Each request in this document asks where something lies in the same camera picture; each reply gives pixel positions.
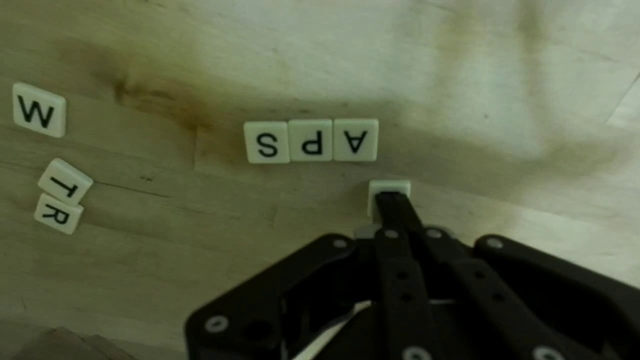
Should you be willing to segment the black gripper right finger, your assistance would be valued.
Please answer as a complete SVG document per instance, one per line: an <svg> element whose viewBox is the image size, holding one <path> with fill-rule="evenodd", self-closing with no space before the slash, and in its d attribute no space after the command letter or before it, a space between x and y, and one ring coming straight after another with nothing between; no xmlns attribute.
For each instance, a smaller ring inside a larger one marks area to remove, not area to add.
<svg viewBox="0 0 640 360"><path fill-rule="evenodd" d="M421 244L447 287L484 323L481 342L506 360L640 360L640 294L511 237L464 245L428 225Z"/></svg>

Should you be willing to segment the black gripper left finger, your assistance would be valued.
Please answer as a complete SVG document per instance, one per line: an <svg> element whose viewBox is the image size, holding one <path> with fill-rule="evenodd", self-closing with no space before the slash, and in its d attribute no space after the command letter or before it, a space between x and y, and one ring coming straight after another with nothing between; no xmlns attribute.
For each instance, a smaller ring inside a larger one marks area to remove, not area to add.
<svg viewBox="0 0 640 360"><path fill-rule="evenodd" d="M387 360L435 360L439 352L438 334L421 266L413 255L421 221L406 193L382 192L374 200L379 219L374 251L386 355Z"/></svg>

